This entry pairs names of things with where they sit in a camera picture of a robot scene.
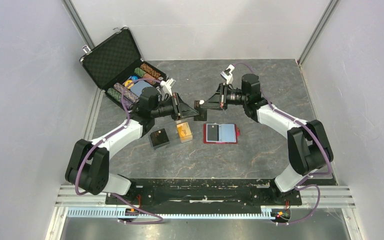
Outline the black credit card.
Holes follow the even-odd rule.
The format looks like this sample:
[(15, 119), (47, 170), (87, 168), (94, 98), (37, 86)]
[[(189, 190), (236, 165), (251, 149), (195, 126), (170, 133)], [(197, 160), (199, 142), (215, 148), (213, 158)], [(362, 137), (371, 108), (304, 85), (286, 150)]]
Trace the black credit card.
[(193, 117), (194, 121), (206, 122), (208, 120), (207, 110), (202, 108), (202, 104), (204, 100), (195, 100), (194, 101), (194, 109), (198, 112), (198, 115)]
[(207, 142), (219, 141), (219, 125), (218, 124), (206, 125), (206, 141)]

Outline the red leather card holder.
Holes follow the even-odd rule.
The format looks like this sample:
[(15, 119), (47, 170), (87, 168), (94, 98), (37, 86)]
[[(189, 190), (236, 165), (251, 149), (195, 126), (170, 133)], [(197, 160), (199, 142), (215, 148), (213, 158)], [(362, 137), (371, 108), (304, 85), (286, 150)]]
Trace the red leather card holder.
[[(206, 141), (206, 125), (217, 124), (219, 125), (219, 141), (207, 142)], [(204, 144), (237, 144), (238, 136), (240, 136), (240, 129), (233, 123), (206, 123), (203, 125), (203, 143)]]

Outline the clear plastic card box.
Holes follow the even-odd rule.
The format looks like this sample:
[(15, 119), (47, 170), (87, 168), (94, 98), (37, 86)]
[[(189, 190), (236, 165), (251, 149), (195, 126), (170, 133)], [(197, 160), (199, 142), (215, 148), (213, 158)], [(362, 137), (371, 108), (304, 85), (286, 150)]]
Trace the clear plastic card box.
[(178, 120), (178, 121), (175, 121), (175, 122), (166, 123), (166, 124), (164, 124), (164, 125), (162, 125), (162, 126), (160, 126), (160, 127), (158, 127), (156, 129), (156, 130), (165, 129), (166, 132), (167, 132), (167, 135), (168, 135), (168, 138), (170, 140), (170, 143), (168, 145), (166, 145), (166, 146), (163, 146), (163, 147), (174, 147), (174, 146), (177, 146), (177, 145), (180, 145), (180, 144), (184, 144), (184, 143), (180, 142), (180, 138), (179, 138), (179, 135), (178, 135), (178, 132), (177, 132), (177, 127), (176, 127), (177, 124), (184, 123), (184, 122), (187, 122), (187, 121), (180, 121), (180, 120)]

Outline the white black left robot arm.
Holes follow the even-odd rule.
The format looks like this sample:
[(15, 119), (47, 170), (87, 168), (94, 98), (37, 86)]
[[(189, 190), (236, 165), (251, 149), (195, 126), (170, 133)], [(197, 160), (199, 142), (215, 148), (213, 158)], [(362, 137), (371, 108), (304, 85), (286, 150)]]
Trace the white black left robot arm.
[(137, 198), (137, 190), (129, 178), (110, 173), (111, 158), (144, 137), (155, 125), (156, 118), (170, 116), (179, 121), (197, 115), (199, 112), (178, 93), (165, 97), (155, 87), (146, 87), (121, 125), (91, 141), (80, 139), (75, 143), (65, 179), (74, 184), (77, 195), (114, 193), (125, 204), (131, 204)]

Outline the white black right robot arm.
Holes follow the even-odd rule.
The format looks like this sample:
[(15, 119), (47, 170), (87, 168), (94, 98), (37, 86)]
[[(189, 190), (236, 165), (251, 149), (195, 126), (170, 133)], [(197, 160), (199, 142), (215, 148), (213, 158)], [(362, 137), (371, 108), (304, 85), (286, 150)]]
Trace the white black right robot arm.
[(287, 140), (289, 164), (274, 178), (268, 191), (273, 203), (282, 204), (289, 198), (289, 192), (297, 190), (308, 178), (332, 173), (334, 155), (323, 123), (306, 121), (280, 110), (264, 96), (256, 74), (243, 75), (240, 88), (220, 83), (201, 108), (221, 111), (229, 105), (242, 106), (247, 117)]

